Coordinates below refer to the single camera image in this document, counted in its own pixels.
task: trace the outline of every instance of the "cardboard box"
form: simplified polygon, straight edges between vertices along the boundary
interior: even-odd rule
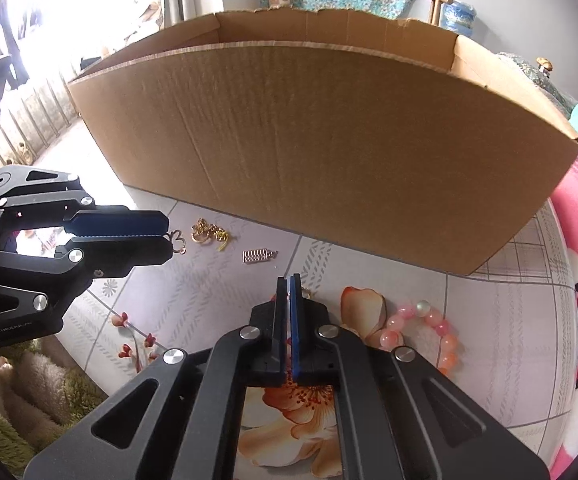
[[[485,48],[354,10],[209,14],[70,90],[125,184],[455,273],[512,238],[578,154]]]

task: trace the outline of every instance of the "pink bead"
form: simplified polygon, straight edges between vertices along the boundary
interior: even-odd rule
[[[438,326],[443,319],[444,316],[442,315],[442,313],[437,308],[434,307],[431,307],[429,314],[425,316],[425,322],[432,328]]]
[[[451,370],[456,364],[458,364],[458,356],[453,352],[450,352],[440,357],[438,368],[445,368],[446,370]]]
[[[435,327],[435,333],[440,337],[446,336],[449,332],[451,332],[451,324],[446,319],[443,319],[442,322]]]
[[[403,317],[403,319],[411,319],[416,317],[416,308],[411,304],[400,305],[398,307],[398,314]]]
[[[456,348],[458,348],[458,338],[453,334],[447,334],[440,339],[440,349],[442,352],[453,352]]]
[[[396,348],[396,346],[401,346],[402,341],[402,335],[395,330],[384,330],[380,336],[380,346],[389,351]]]
[[[387,328],[389,330],[395,330],[396,332],[401,332],[407,322],[400,314],[394,314],[387,319]]]

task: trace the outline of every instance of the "white bead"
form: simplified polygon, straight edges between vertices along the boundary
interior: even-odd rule
[[[422,300],[416,303],[416,316],[424,317],[431,311],[431,304],[428,301]]]

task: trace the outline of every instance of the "silver screw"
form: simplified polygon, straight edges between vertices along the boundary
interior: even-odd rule
[[[243,339],[257,339],[260,335],[260,329],[257,326],[244,326],[240,330],[240,337]]]
[[[332,339],[336,337],[340,332],[340,329],[336,325],[322,325],[318,329],[318,333],[326,337],[327,339]]]
[[[399,346],[394,351],[393,354],[396,356],[398,361],[403,363],[410,363],[416,357],[416,351],[408,346]]]
[[[80,262],[80,260],[82,260],[82,257],[84,255],[85,254],[80,249],[74,249],[69,251],[69,260],[77,264],[78,262]]]
[[[167,350],[162,355],[162,360],[165,361],[168,365],[178,364],[184,358],[185,358],[185,352],[182,351],[180,348],[172,348],[171,350]]]
[[[44,294],[39,294],[34,298],[34,308],[42,312],[47,308],[47,296]]]

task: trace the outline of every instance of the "pink bead bracelet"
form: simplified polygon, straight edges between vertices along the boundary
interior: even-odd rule
[[[458,338],[451,333],[451,324],[442,316],[442,313],[429,304],[428,301],[418,301],[415,305],[402,305],[398,311],[387,319],[386,327],[380,334],[381,349],[391,351],[404,344],[402,329],[409,319],[422,317],[425,323],[440,336],[440,362],[438,370],[448,375],[451,369],[458,364],[455,351],[458,348]]]

